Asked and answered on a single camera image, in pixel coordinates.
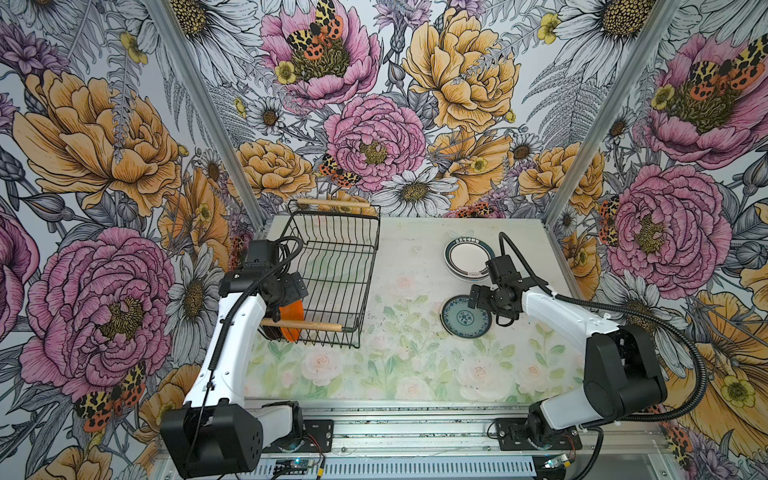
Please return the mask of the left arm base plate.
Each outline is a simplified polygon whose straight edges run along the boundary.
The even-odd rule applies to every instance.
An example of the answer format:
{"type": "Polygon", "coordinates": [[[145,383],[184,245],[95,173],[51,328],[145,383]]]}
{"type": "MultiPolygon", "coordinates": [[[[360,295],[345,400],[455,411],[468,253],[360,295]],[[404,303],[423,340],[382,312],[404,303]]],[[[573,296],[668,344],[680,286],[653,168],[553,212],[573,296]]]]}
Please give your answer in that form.
{"type": "Polygon", "coordinates": [[[327,454],[331,452],[334,439],[335,422],[333,420],[305,420],[304,436],[292,441],[287,453],[327,454]]]}

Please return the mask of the orange plate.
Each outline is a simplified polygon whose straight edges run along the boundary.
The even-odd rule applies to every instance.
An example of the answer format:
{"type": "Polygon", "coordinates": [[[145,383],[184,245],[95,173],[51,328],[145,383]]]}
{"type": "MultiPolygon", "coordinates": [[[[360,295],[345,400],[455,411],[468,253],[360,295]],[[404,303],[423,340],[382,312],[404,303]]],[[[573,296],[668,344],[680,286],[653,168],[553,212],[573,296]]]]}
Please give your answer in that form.
{"type": "Polygon", "coordinates": [[[289,326],[287,327],[280,327],[282,337],[290,343],[296,343],[300,337],[302,329],[294,326],[294,323],[304,321],[303,302],[298,300],[290,305],[280,307],[279,313],[280,320],[289,323],[289,326]]]}

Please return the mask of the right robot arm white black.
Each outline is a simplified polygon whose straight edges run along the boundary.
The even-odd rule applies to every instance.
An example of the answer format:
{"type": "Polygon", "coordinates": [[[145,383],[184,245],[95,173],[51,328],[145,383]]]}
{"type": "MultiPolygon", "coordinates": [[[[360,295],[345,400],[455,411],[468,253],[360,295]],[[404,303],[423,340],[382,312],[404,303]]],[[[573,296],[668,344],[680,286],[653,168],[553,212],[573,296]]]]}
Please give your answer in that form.
{"type": "Polygon", "coordinates": [[[529,407],[528,441],[545,447],[576,426],[602,426],[628,419],[667,398],[649,333],[599,316],[549,290],[534,275],[524,277],[508,255],[486,262],[490,287],[473,286],[469,305],[516,321],[522,314],[545,323],[584,358],[582,385],[529,407]]]}

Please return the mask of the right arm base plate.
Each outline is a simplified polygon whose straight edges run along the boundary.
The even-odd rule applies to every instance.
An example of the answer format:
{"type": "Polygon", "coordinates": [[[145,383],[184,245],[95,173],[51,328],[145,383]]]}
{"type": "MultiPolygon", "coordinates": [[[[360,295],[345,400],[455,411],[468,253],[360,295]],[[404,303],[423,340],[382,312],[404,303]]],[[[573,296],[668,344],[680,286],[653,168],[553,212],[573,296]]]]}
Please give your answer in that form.
{"type": "Polygon", "coordinates": [[[536,419],[498,418],[488,435],[495,438],[502,451],[581,450],[583,445],[575,428],[553,430],[536,419]]]}

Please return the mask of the white plate red green band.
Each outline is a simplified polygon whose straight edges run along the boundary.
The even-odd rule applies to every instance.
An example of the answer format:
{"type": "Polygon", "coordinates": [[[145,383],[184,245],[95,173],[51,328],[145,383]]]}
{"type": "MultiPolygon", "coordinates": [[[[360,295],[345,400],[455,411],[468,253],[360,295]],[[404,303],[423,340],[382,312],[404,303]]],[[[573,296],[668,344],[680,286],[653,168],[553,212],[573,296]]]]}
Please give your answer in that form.
{"type": "Polygon", "coordinates": [[[474,237],[459,237],[445,247],[443,258],[447,268],[464,281],[476,282],[489,277],[487,262],[495,257],[494,250],[474,237]]]}

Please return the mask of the teal patterned plate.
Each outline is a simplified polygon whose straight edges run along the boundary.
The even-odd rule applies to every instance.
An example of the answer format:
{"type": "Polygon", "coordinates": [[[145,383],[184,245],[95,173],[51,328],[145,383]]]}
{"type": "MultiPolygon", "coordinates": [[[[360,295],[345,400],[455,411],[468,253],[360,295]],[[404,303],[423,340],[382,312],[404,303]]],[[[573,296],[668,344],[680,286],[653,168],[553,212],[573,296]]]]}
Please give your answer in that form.
{"type": "Polygon", "coordinates": [[[476,339],[488,333],[492,320],[486,310],[469,306],[467,295],[446,300],[441,308],[440,321],[451,335],[462,339],[476,339]]]}

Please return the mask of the black wire dish rack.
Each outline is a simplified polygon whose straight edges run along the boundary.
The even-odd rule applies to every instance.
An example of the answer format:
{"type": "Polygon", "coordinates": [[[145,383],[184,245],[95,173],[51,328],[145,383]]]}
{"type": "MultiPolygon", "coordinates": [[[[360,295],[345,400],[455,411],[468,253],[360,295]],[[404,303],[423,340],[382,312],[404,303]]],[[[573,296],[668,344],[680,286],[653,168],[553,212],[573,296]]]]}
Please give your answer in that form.
{"type": "MultiPolygon", "coordinates": [[[[304,321],[343,326],[342,332],[302,330],[296,343],[358,348],[379,250],[380,209],[302,206],[292,200],[288,211],[276,231],[304,242],[290,269],[301,274],[308,290],[304,321]]],[[[260,326],[259,333],[286,341],[280,328],[260,326]]]]}

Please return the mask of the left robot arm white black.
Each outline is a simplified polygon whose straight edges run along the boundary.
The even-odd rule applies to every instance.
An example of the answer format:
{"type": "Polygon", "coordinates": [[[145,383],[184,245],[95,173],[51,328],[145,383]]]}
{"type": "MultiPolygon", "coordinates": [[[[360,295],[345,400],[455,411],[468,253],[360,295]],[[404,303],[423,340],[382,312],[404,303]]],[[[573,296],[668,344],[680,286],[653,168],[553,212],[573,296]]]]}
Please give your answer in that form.
{"type": "Polygon", "coordinates": [[[296,446],[305,435],[295,401],[245,405],[247,356],[265,319],[301,300],[307,289],[290,272],[303,241],[254,240],[245,261],[219,284],[218,313],[201,371],[180,408],[166,412],[160,435],[183,479],[253,471],[265,448],[296,446]]]}

